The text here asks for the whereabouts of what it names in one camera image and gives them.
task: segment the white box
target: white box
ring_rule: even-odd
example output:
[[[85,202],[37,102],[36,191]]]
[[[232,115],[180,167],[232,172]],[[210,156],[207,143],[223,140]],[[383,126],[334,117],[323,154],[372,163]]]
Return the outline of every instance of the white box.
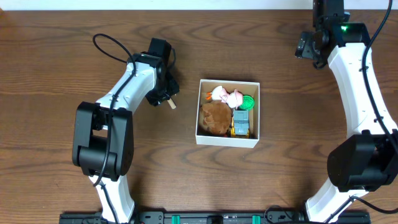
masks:
[[[206,94],[220,85],[223,86],[228,93],[233,92],[234,89],[238,89],[243,95],[250,95],[253,97],[254,108],[249,111],[250,139],[211,136],[211,134],[202,131],[198,126],[200,106],[204,103],[211,102],[211,100],[206,100]],[[260,140],[260,83],[200,80],[196,129],[195,136],[197,144],[253,148]]]

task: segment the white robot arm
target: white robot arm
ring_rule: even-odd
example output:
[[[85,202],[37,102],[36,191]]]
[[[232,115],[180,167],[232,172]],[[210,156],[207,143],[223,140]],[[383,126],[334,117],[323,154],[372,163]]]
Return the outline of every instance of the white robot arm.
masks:
[[[167,69],[171,50],[165,40],[152,39],[148,52],[129,58],[124,75],[108,94],[95,104],[82,102],[77,109],[73,163],[80,166],[93,183],[99,179],[95,187],[103,206],[101,216],[109,222],[128,223],[134,211],[126,178],[134,153],[134,112],[145,96],[156,106],[165,100],[172,102],[170,95],[178,92],[178,84]],[[111,127],[109,116],[112,116]],[[107,129],[112,135],[110,139],[95,136],[93,129]],[[109,156],[104,159],[108,142]]]
[[[374,111],[370,104],[365,89],[363,74],[359,70],[365,45],[363,43],[346,44],[345,47],[336,46],[328,58],[330,69],[335,75],[347,120],[347,138],[354,134],[362,134],[362,131],[369,130],[372,134],[384,134],[378,122],[375,122]],[[383,122],[388,130],[392,132],[397,125],[392,120],[381,96],[376,76],[374,74],[371,51],[367,57],[368,79],[372,94],[383,117]],[[345,204],[350,196],[362,197],[368,193],[365,189],[349,190],[340,192],[328,179],[321,189],[305,203],[308,219],[314,222],[325,222],[331,214],[335,213],[341,205]],[[335,214],[330,222],[337,221],[338,215],[344,210]]]
[[[112,95],[127,80],[128,76],[133,75],[132,71],[133,64],[128,63],[126,72],[112,88],[112,90],[104,97],[97,100],[97,103],[99,103],[101,107],[109,108]],[[155,88],[156,75],[156,69],[151,67],[149,64],[136,62],[135,77],[133,77],[121,90],[115,102],[114,109],[117,110],[119,108],[125,108],[134,114],[145,95]],[[93,183],[95,183],[98,176],[94,175],[89,178]],[[98,191],[99,198],[101,199],[103,208],[102,217],[110,222],[115,222],[113,211],[109,206],[105,191],[103,190],[103,187],[105,187],[109,194],[108,200],[114,208],[118,223],[127,223],[130,220],[134,210],[134,201],[129,193],[127,177],[125,175],[121,175],[115,182],[110,178],[103,177],[101,181],[103,185],[97,185],[96,189]]]
[[[347,121],[347,140],[328,157],[328,180],[305,203],[309,221],[329,223],[337,221],[354,197],[362,197],[390,184],[398,171],[395,168],[396,149],[376,119],[363,69],[366,69],[369,88],[382,122],[394,138],[398,135],[397,125],[388,113],[374,74],[372,41],[366,26],[348,22],[349,14],[344,13],[343,0],[314,0],[313,13],[316,32],[303,32],[296,56],[315,60],[315,68],[329,65],[340,90]]]

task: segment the green toy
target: green toy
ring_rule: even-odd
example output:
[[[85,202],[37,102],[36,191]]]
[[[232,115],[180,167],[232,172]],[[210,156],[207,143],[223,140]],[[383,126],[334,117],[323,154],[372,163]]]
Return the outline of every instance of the green toy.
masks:
[[[254,107],[254,99],[251,96],[243,96],[243,104],[239,107],[241,110],[251,110]]]

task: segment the wooden table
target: wooden table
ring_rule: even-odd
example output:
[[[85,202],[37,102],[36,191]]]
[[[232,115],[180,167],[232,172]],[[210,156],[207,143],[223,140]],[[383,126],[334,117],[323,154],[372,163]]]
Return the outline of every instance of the wooden table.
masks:
[[[374,33],[384,11],[352,11]],[[335,78],[294,57],[311,11],[5,12],[0,17],[0,223],[57,223],[60,213],[101,208],[91,182],[72,164],[75,111],[103,96],[125,65],[92,44],[102,32],[135,52],[150,39],[177,51],[180,84],[157,108],[134,115],[135,155],[128,173],[140,208],[168,211],[300,207],[327,179],[327,155],[345,140]],[[373,47],[384,101],[398,121],[398,14]],[[127,58],[118,46],[99,44]],[[261,83],[261,139],[254,149],[199,146],[195,121],[201,78]],[[397,182],[365,197],[398,204]],[[364,209],[359,202],[352,209]],[[397,215],[371,212],[374,223]]]

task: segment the toy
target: toy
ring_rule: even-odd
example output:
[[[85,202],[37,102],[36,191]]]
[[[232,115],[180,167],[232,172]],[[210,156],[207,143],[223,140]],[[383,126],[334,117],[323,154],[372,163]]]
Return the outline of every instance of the toy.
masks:
[[[212,92],[208,92],[209,95],[206,100],[221,100],[221,102],[228,104],[230,108],[237,109],[243,104],[243,94],[235,89],[231,94],[222,86],[216,87]]]
[[[199,126],[214,135],[224,135],[231,123],[231,109],[221,100],[205,103],[199,110]]]
[[[241,110],[251,110],[254,108],[254,99],[251,96],[243,96],[243,104],[239,107]]]
[[[234,111],[234,116],[232,118],[232,128],[231,128],[231,137],[243,137],[249,138],[250,129],[249,129],[249,111]]]

